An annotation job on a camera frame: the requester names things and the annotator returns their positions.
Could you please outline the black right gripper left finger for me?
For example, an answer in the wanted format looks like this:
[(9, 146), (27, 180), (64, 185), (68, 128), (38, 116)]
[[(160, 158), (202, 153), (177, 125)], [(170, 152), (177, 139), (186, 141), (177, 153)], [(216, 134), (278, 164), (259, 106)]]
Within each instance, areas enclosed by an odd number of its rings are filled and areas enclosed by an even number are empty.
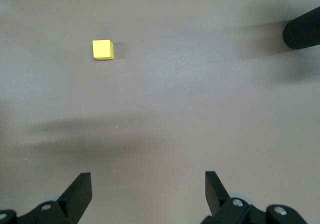
[(89, 172), (80, 173), (57, 200), (45, 201), (17, 216), (13, 209), (0, 211), (2, 224), (77, 224), (92, 200)]

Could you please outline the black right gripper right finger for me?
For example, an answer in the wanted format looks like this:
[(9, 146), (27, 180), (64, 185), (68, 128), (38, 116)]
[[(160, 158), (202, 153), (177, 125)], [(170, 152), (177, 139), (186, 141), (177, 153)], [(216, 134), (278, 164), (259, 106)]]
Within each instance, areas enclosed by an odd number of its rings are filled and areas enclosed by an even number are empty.
[(272, 204), (259, 210), (241, 197), (230, 197), (215, 171), (205, 172), (205, 197), (211, 212), (203, 224), (305, 224), (293, 208)]

